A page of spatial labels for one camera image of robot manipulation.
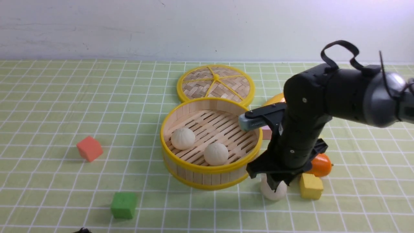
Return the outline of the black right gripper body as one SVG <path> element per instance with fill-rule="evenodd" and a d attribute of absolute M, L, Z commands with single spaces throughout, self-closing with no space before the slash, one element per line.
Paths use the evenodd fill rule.
<path fill-rule="evenodd" d="M 267 149 L 247 164 L 251 178 L 266 174 L 271 182 L 290 182 L 297 175 L 310 170 L 311 160 L 325 152 L 327 144 L 319 139 L 331 116 L 318 118 L 265 117 L 272 130 L 272 139 Z"/>

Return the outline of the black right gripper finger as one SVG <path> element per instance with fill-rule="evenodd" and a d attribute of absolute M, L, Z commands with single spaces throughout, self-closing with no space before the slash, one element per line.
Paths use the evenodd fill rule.
<path fill-rule="evenodd" d="M 297 176 L 298 174 L 294 173 L 268 173 L 266 174 L 266 181 L 268 186 L 275 191 L 282 182 L 289 187 Z"/>

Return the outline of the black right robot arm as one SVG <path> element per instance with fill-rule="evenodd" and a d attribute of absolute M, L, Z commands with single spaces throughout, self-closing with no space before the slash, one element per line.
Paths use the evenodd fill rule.
<path fill-rule="evenodd" d="M 310 171 L 311 161 L 327 150 L 319 138 L 333 117 L 377 128 L 396 122 L 413 123 L 413 80 L 406 82 L 378 65 L 369 72 L 320 64 L 289 78 L 284 84 L 285 102 L 266 105 L 239 116 L 243 131 L 268 126 L 272 131 L 267 149 L 249 162 L 250 178 L 266 174 L 271 189 L 286 185 Z"/>

